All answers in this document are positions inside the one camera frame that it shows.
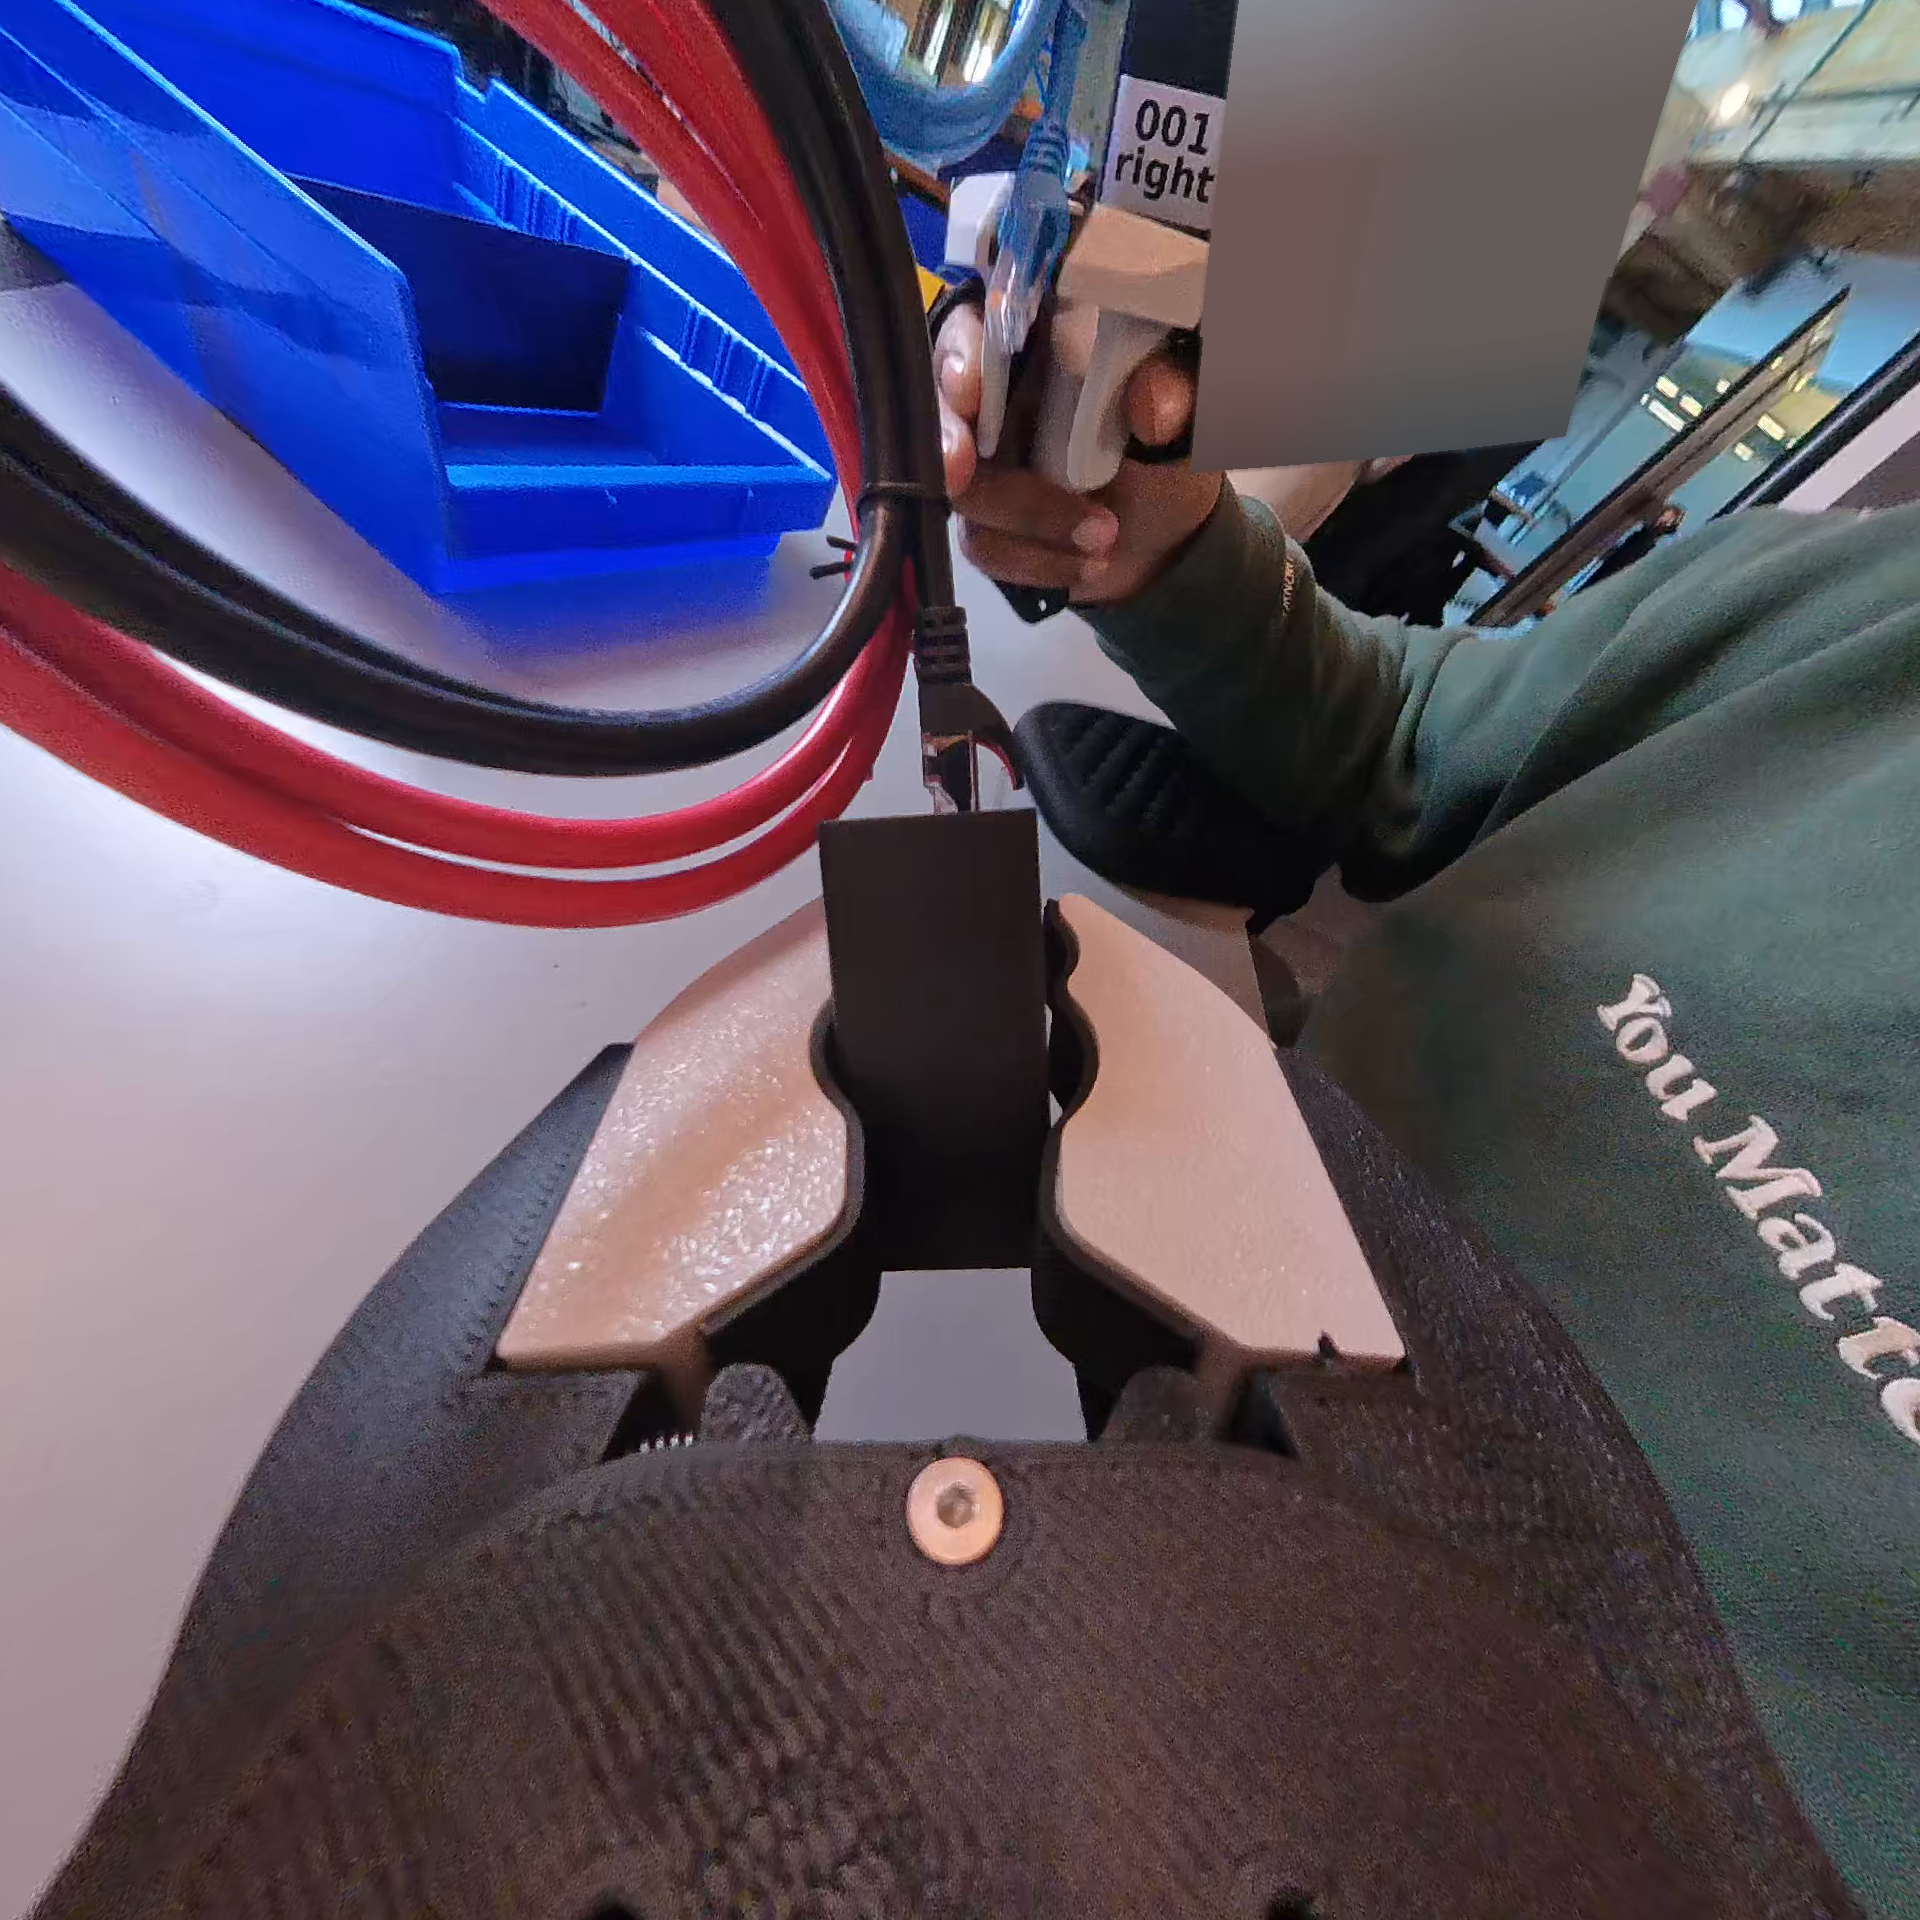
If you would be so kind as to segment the person's right hand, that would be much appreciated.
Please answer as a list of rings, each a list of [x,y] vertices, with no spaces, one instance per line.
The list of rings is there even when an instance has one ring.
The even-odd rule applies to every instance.
[[[1060,592],[1105,608],[1154,585],[1203,534],[1230,491],[1219,471],[1122,462],[1096,494],[987,460],[977,446],[984,395],[984,320],[953,296],[934,331],[930,364],[955,536],[996,585]]]

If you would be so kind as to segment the person's green sweatshirt torso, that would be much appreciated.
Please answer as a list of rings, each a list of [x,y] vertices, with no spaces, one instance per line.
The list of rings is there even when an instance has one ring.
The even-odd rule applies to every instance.
[[[1547,1301],[1768,1739],[1916,1916],[1916,507],[1410,636],[1318,774],[1385,901],[1312,1044]]]

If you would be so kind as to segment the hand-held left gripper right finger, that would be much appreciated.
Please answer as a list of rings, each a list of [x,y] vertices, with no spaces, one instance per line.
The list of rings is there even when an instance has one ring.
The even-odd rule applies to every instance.
[[[1089,896],[1058,896],[1056,1007],[1084,1051],[1048,1144],[1042,1220],[1201,1379],[1409,1350],[1264,1025]]]

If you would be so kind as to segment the person's right forearm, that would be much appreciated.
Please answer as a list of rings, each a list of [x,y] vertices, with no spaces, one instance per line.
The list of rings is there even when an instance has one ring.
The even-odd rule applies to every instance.
[[[1321,873],[1385,901],[1668,726],[1698,681],[1713,599],[1695,575],[1735,529],[1659,543],[1526,632],[1361,615],[1262,503],[1219,484],[1139,587],[1089,569],[1103,651]]]

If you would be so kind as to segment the person's beige trouser leg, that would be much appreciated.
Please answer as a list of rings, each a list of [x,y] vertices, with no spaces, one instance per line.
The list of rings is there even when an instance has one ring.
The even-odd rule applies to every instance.
[[[1286,503],[1276,507],[1276,515],[1283,519],[1287,534],[1296,543],[1305,543],[1356,489],[1388,478],[1410,460],[1410,454],[1394,454],[1287,469]]]

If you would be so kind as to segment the blue storage bin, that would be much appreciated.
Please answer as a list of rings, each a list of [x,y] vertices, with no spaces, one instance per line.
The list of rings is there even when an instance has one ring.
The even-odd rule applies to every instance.
[[[438,595],[766,560],[834,494],[728,253],[351,5],[2,5],[7,223]]]

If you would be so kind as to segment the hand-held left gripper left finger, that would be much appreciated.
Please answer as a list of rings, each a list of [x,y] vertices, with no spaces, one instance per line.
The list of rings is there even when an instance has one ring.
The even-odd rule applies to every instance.
[[[639,1032],[497,1336],[510,1374],[708,1380],[714,1336],[851,1223],[854,1121],[815,1041],[825,905],[747,939]]]

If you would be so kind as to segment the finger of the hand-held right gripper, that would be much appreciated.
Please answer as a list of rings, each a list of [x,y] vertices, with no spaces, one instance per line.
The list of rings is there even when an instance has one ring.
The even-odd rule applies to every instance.
[[[913,80],[1004,80],[1041,60],[1051,22],[1051,3],[900,3],[900,70]]]

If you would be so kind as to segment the black ethernet switch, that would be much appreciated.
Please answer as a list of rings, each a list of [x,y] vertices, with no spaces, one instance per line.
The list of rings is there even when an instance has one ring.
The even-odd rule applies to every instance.
[[[822,871],[862,1236],[894,1273],[1030,1268],[1049,1135],[1039,813],[833,822]]]

